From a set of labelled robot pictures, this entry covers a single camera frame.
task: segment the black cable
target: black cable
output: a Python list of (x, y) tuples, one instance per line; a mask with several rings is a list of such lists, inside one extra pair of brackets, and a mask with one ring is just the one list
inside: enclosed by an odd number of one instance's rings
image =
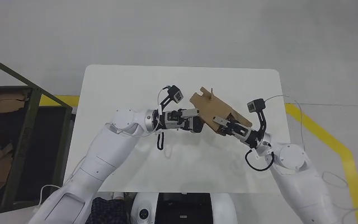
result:
[(252, 150), (249, 150), (249, 151), (246, 153), (246, 155), (245, 155), (245, 160), (246, 160), (246, 163), (248, 164), (248, 166), (251, 167), (252, 169), (261, 172), (261, 171), (268, 170), (268, 169), (272, 166), (272, 164), (274, 164), (275, 155), (274, 155), (274, 152), (271, 152), (272, 160), (271, 160), (270, 164), (269, 164), (266, 168), (257, 169), (257, 168), (255, 168), (255, 167), (253, 167), (253, 166), (249, 163), (249, 161), (247, 160), (247, 156), (248, 156), (251, 152), (252, 152)]
[(161, 140), (161, 135), (158, 135), (158, 140), (157, 140), (157, 148), (159, 150), (163, 150), (164, 149), (164, 132), (162, 132), (162, 146), (159, 145), (159, 142)]

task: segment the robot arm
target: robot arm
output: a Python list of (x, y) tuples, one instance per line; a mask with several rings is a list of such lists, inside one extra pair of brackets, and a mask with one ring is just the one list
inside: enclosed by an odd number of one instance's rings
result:
[(29, 223), (85, 223), (102, 183), (123, 164), (144, 133), (173, 128), (201, 132), (204, 124), (196, 109), (161, 112), (170, 101), (178, 103), (183, 98), (176, 86), (166, 88), (168, 97), (158, 110), (117, 110), (91, 143), (80, 168), (48, 197)]
[(268, 167), (257, 171), (270, 169), (282, 196), (304, 224), (334, 224), (340, 223), (335, 215), (331, 196), (328, 189), (313, 166), (307, 153), (295, 144), (277, 143), (271, 141), (271, 135), (265, 132), (266, 121), (262, 110), (265, 108), (263, 99), (248, 103), (250, 112), (256, 112), (260, 120), (260, 130), (245, 127), (235, 120), (225, 120), (214, 117), (220, 124), (224, 134), (238, 138), (242, 143), (255, 150), (265, 158)]

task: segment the cardboard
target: cardboard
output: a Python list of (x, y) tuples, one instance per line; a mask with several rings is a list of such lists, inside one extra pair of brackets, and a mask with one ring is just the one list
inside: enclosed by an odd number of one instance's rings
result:
[(0, 188), (2, 188), (7, 180), (7, 176), (11, 169), (12, 154), (8, 153), (0, 159)]
[(8, 154), (12, 150), (12, 144), (8, 144), (4, 148), (0, 149), (0, 159), (4, 157), (6, 154)]
[(0, 113), (9, 113), (23, 108), (26, 95), (23, 92), (0, 94)]
[(252, 123), (249, 120), (235, 111), (224, 101), (217, 98), (213, 94), (213, 89), (211, 89), (211, 92), (209, 92), (204, 87), (202, 87), (200, 88), (200, 91), (202, 92), (202, 95), (194, 93), (190, 98), (190, 102), (194, 105), (195, 108), (199, 110), (199, 117), (201, 120), (203, 120), (217, 134), (225, 136), (225, 133), (219, 131), (220, 125), (213, 122), (213, 118), (215, 116), (219, 116), (225, 119), (235, 119), (247, 127), (252, 126)]

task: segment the gray floor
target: gray floor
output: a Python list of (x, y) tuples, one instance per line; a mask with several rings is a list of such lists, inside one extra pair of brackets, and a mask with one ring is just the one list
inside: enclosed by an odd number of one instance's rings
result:
[[(307, 104), (357, 163), (357, 8), (356, 0), (3, 0), (0, 62), (63, 95), (79, 95), (90, 64), (276, 69), (284, 94)], [(0, 82), (10, 81), (0, 74)], [(340, 158), (304, 136), (317, 168), (344, 177)], [(329, 190), (352, 207), (347, 188)]]

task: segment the green metal frame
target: green metal frame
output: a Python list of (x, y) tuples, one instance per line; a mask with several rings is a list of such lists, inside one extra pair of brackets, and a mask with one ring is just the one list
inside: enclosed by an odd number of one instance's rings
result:
[(28, 85), (31, 89), (31, 96), (29, 100), (29, 106), (27, 107), (24, 123), (20, 132), (20, 138), (18, 140), (17, 148), (13, 157), (10, 173), (8, 174), (7, 184), (4, 191), (4, 197), (1, 201), (0, 212), (12, 211), (14, 209), (26, 208), (38, 204), (37, 201), (32, 202), (15, 202), (16, 192), (20, 183), (20, 177), (25, 163), (25, 155), (31, 141), (32, 129), (35, 124), (37, 110), (39, 108), (40, 99), (42, 94), (48, 98), (54, 100), (61, 106), (66, 108), (64, 122), (62, 126), (62, 135), (60, 138), (60, 144), (58, 148), (58, 156), (56, 160), (55, 170), (53, 174), (52, 184), (61, 186), (64, 178), (65, 164), (67, 161), (68, 150), (66, 150), (66, 139), (68, 135), (70, 116), (72, 107), (65, 102), (56, 98), (54, 95), (48, 93), (38, 85), (34, 84), (30, 80), (21, 76), (14, 70), (0, 63), (0, 69), (10, 76), (20, 80), (24, 84)]

